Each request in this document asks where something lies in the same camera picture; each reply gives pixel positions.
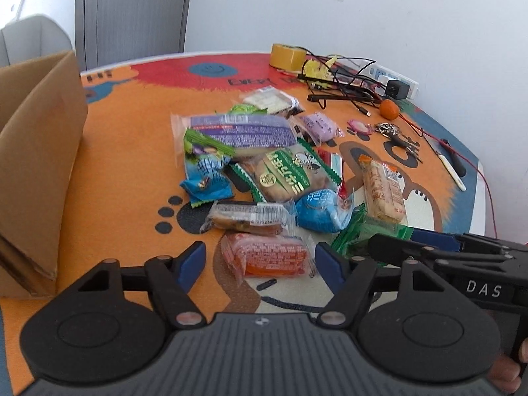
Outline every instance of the finger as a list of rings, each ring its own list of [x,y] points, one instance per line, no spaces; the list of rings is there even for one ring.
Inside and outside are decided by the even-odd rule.
[[[528,363],[528,338],[526,338],[519,348],[519,360]]]
[[[521,377],[517,377],[513,381],[498,381],[496,379],[492,379],[491,382],[501,392],[512,394],[515,393],[521,386]]]
[[[501,353],[489,370],[488,378],[496,381],[512,382],[520,373],[521,366]]]

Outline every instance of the round table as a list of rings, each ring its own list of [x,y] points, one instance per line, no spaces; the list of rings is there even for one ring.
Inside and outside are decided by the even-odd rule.
[[[192,210],[180,187],[184,171],[175,165],[171,113],[226,112],[241,101],[241,95],[270,85],[298,98],[307,112],[320,111],[317,103],[306,100],[305,84],[278,73],[268,60],[268,54],[259,53],[177,54],[83,73],[89,113],[64,208],[59,290],[105,258],[117,258],[121,266],[138,266],[156,255],[177,256],[200,239],[207,245],[207,264],[189,295],[208,319],[221,311],[316,314],[328,302],[332,294],[321,277],[279,279],[263,291],[256,289],[262,279],[237,286],[218,249],[222,231],[198,235],[209,207]],[[408,101],[400,105],[407,118],[447,138],[479,164],[460,141],[422,110]],[[328,101],[324,110],[345,132],[333,147],[325,148],[343,156],[348,190],[361,198],[357,159],[367,153],[397,166],[410,226],[483,234],[485,196],[476,171],[467,166],[467,191],[461,192],[426,141],[402,121],[397,122],[402,136],[415,145],[423,164],[377,133],[366,136],[347,130],[349,119],[373,125],[385,121],[376,109],[370,111],[372,116],[366,117],[347,101]],[[234,189],[236,199],[249,200],[249,192],[241,190]],[[313,242],[320,239],[315,234],[311,237]],[[126,296],[148,304],[144,293]],[[31,381],[18,337],[25,321],[45,303],[0,300],[5,335],[5,350],[0,339],[1,394],[11,390],[9,380],[15,394]]]

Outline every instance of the red cable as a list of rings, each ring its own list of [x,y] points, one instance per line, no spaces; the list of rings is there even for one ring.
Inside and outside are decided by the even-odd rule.
[[[410,120],[408,120],[405,116],[403,116],[401,113],[400,113],[400,117],[405,120],[410,126],[414,126],[416,129],[419,129],[424,135],[426,136],[429,136],[431,137],[433,140],[437,141],[440,143],[440,139],[438,139],[437,137],[435,137],[434,135],[428,133],[427,131],[424,131],[421,127],[419,127],[418,125],[416,125],[415,123],[411,122]],[[498,238],[497,236],[497,225],[495,224],[495,209],[493,207],[493,199],[492,199],[492,193],[491,193],[491,190],[489,190],[489,185],[488,185],[488,182],[486,180],[486,177],[484,177],[484,174],[482,174],[480,172],[480,170],[473,164],[473,162],[471,162],[469,159],[467,159],[464,155],[462,155],[461,153],[457,152],[455,149],[453,149],[450,145],[447,145],[445,143],[443,143],[443,146],[442,147],[445,147],[446,149],[448,149],[449,151],[453,152],[454,154],[456,154],[457,156],[459,156],[460,158],[462,158],[464,161],[466,161],[469,165],[471,165],[474,169],[477,170],[477,173],[480,174],[480,176],[482,177],[482,180],[484,180],[484,184],[486,185],[486,189],[488,191],[488,196],[489,196],[489,203],[491,204],[491,209],[492,209],[492,220],[493,220],[493,231],[495,232],[495,238]]]

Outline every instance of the door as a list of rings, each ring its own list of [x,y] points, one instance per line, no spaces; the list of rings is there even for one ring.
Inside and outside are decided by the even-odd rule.
[[[86,69],[183,51],[187,8],[188,0],[84,0]]]

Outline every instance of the power adapter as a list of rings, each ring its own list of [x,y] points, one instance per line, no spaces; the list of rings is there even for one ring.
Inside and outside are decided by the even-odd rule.
[[[389,80],[385,89],[385,94],[395,100],[407,98],[410,86],[401,80]]]

